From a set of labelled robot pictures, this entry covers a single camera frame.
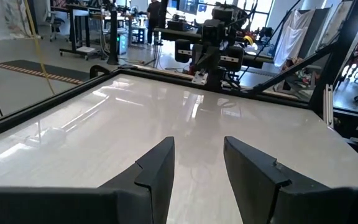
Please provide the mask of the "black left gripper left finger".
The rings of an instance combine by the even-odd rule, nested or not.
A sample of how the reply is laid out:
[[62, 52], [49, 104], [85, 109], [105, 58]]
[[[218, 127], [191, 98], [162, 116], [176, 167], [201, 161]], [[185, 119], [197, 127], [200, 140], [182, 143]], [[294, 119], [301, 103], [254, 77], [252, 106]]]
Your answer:
[[0, 187], [0, 224], [166, 224], [174, 172], [170, 136], [97, 188]]

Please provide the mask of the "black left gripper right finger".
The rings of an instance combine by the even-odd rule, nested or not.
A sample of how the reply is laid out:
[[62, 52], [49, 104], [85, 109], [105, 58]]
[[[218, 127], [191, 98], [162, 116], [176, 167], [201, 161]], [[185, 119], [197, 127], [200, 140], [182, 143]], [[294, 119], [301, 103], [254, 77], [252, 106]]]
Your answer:
[[224, 160], [243, 224], [358, 224], [358, 187], [325, 186], [232, 136]]

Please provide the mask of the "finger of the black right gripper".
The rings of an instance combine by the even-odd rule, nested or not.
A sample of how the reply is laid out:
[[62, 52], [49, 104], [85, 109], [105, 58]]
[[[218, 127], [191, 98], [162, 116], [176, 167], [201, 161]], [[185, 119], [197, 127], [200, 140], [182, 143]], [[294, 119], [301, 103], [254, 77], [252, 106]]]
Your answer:
[[228, 48], [227, 56], [230, 58], [227, 69], [232, 72], [238, 72], [242, 67], [244, 49], [238, 46], [230, 46]]
[[180, 63], [188, 63], [192, 50], [190, 49], [191, 42], [185, 39], [177, 39], [175, 41], [175, 60]]

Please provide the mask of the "person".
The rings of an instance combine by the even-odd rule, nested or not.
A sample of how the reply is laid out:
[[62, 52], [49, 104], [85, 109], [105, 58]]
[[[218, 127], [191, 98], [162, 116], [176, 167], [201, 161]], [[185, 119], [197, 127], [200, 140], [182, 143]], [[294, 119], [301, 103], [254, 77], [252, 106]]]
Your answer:
[[162, 19], [166, 17], [166, 5], [162, 4], [159, 0], [151, 0], [147, 8], [147, 18], [148, 18], [148, 31], [147, 31], [147, 43], [154, 45], [163, 45], [162, 41], [159, 40], [158, 32], [154, 32], [154, 29], [158, 27], [159, 22], [162, 22]]

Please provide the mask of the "computer tower green light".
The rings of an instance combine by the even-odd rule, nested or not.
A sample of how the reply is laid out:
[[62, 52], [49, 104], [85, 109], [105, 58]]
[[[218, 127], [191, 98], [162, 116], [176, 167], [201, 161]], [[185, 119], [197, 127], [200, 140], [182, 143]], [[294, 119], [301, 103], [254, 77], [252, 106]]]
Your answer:
[[117, 54], [123, 55], [127, 52], [127, 34], [118, 33], [117, 34]]

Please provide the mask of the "white hanging cloth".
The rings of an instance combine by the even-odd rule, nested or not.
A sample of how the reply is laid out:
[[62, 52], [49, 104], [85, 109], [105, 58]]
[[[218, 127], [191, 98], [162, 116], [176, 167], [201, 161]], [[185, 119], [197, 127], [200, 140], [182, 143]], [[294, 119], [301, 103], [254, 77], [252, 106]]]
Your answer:
[[277, 44], [273, 60], [276, 67], [282, 67], [287, 59], [297, 58], [313, 14], [314, 10], [304, 13], [295, 10], [290, 13]]

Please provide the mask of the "black pole stand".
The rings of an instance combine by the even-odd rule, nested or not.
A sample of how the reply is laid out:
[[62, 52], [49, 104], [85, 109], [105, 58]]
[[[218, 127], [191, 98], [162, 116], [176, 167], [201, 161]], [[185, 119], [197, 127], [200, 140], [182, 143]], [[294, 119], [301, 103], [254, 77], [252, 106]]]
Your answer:
[[114, 4], [111, 6], [110, 13], [110, 48], [107, 63], [109, 65], [119, 65], [117, 56], [117, 11]]

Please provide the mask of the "silver aluminium extrusion bar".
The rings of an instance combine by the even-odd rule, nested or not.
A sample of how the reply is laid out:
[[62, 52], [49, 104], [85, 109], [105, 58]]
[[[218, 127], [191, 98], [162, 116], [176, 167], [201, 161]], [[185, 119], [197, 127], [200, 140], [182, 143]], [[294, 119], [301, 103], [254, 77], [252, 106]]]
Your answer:
[[328, 127], [334, 129], [333, 86], [329, 84], [323, 91], [323, 119]]

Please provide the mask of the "black rolling stand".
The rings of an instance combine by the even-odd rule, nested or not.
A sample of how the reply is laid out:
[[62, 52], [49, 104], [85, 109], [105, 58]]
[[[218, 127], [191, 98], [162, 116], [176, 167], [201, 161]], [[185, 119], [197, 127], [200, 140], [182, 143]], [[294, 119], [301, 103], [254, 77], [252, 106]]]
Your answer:
[[92, 56], [100, 56], [101, 51], [91, 46], [90, 19], [92, 12], [100, 12], [98, 8], [67, 4], [65, 6], [70, 20], [69, 49], [59, 49], [61, 56], [72, 54], [89, 60]]

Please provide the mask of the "colourful printed hanging cloth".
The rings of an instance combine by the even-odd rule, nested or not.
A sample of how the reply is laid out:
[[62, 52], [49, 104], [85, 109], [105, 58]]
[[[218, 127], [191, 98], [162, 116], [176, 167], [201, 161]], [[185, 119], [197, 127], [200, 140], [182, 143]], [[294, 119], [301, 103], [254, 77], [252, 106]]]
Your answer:
[[0, 0], [0, 40], [23, 39], [32, 35], [25, 2]]

